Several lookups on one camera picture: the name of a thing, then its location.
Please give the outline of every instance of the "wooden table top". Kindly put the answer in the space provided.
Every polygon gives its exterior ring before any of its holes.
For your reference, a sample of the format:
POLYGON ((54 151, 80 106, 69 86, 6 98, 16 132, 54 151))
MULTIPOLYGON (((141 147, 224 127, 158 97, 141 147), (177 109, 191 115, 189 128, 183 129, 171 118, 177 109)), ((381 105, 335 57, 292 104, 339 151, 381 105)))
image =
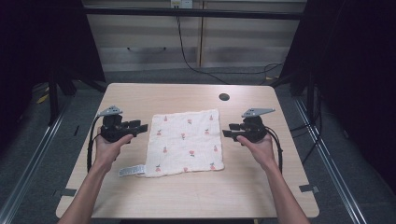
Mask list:
MULTIPOLYGON (((207 109, 219 110, 220 128, 242 122, 249 108, 274 108, 262 115, 263 123, 279 137, 283 149, 283 176, 291 192, 308 217, 318 215, 311 191, 301 193, 299 186, 308 180, 291 138, 273 88, 263 86, 132 84, 108 86, 98 108, 111 105, 122 109, 122 121, 141 119, 148 124, 155 114, 207 109), (219 95, 227 93, 228 101, 219 95)), ((96 123, 102 125, 102 119, 96 123)), ((78 189, 87 174, 87 135, 67 189, 78 189)), ((265 172, 247 148, 221 136, 224 170, 145 178, 119 177, 121 168, 144 164, 149 133, 141 133, 121 149, 111 171, 106 175, 96 201, 93 217, 108 218, 260 218, 276 217, 276 210, 265 172)), ((63 196, 56 215, 61 217, 73 197, 63 196)))

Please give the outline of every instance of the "aluminum rail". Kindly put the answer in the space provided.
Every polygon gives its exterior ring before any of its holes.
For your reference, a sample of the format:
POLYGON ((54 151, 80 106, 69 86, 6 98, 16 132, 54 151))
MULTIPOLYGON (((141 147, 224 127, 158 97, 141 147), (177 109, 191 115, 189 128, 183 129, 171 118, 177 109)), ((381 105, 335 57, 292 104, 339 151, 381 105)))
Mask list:
MULTIPOLYGON (((295 104, 300 112, 301 117, 304 120, 305 125, 307 125, 308 131, 312 137, 312 140, 317 142, 319 138, 319 132, 316 126, 308 125, 309 118, 306 115, 306 108, 303 101, 300 99, 295 100, 295 104)), ((350 217, 352 218, 353 223, 356 224, 366 224, 366 219, 361 212, 359 204, 356 202, 355 198, 353 197, 352 193, 350 192, 347 183, 344 181, 344 178, 341 176, 340 172, 338 171, 337 166, 335 165, 334 160, 332 159, 332 155, 330 154, 329 149, 327 149, 326 145, 324 144, 323 140, 320 138, 318 140, 318 153, 323 160, 323 163, 329 172, 330 177, 332 178, 332 182, 334 183, 335 187, 337 188, 338 193, 341 196, 341 199, 348 211, 350 217)))
POLYGON ((28 165, 26 166, 21 178, 19 179, 17 185, 14 190, 12 190, 11 194, 8 196, 6 202, 4 203, 2 209, 0 210, 0 223, 8 224, 11 223, 15 214, 17 213, 18 208, 21 205, 23 197, 25 196, 29 186, 37 172, 38 166, 43 161, 44 156, 50 147, 50 143, 52 142, 53 137, 58 132, 59 126, 62 123, 64 118, 64 112, 69 107, 72 101, 72 97, 69 97, 64 105, 63 110, 59 114, 58 118, 49 126, 41 139, 38 147, 35 150, 35 154, 32 159, 30 159, 28 165))
POLYGON ((267 19, 298 21, 302 12, 238 11, 198 8, 162 8, 162 7, 30 7, 35 12, 67 12, 94 15, 130 15, 130 16, 177 16, 211 17, 239 19, 267 19))

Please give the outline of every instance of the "human arm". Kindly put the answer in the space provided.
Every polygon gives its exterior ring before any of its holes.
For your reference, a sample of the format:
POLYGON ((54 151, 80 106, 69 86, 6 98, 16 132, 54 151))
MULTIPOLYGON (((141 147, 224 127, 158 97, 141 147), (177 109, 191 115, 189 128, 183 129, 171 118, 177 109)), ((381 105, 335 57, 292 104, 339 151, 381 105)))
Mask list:
POLYGON ((90 223, 102 182, 110 171, 113 161, 120 154, 120 148, 132 138, 133 136, 128 134, 115 143, 108 143, 100 134, 96 137, 95 161, 76 197, 58 223, 90 223))
POLYGON ((253 158, 267 174, 279 223, 309 223, 303 209, 297 203, 277 167, 271 136, 269 134, 265 135, 258 143, 251 143, 241 135, 237 136, 237 140, 250 150, 253 158))

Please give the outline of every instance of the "white cloth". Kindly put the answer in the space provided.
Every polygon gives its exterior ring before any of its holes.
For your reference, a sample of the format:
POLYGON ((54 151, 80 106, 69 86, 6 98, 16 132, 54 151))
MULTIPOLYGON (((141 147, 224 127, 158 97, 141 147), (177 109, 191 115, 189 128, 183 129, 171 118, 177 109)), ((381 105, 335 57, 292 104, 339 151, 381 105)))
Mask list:
POLYGON ((217 109, 154 115, 145 177, 222 169, 217 109))

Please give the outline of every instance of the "cabinet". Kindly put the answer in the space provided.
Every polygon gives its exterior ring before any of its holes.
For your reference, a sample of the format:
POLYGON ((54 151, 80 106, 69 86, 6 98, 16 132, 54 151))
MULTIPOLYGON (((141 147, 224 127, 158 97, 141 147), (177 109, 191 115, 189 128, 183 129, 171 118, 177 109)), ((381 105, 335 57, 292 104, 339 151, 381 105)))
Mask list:
MULTIPOLYGON (((170 1, 84 0, 84 6, 161 7, 170 1)), ((304 0, 295 1, 193 1, 194 9, 220 9, 271 12, 303 12, 304 0)), ((96 47, 105 71, 118 63, 124 70, 134 70, 140 63, 156 67, 185 67, 180 58, 180 40, 176 17, 87 15, 96 47), (135 53, 167 57, 139 62, 135 53)), ((192 66, 263 66, 283 62, 288 54, 298 21, 232 18, 180 18, 183 46, 192 66)))

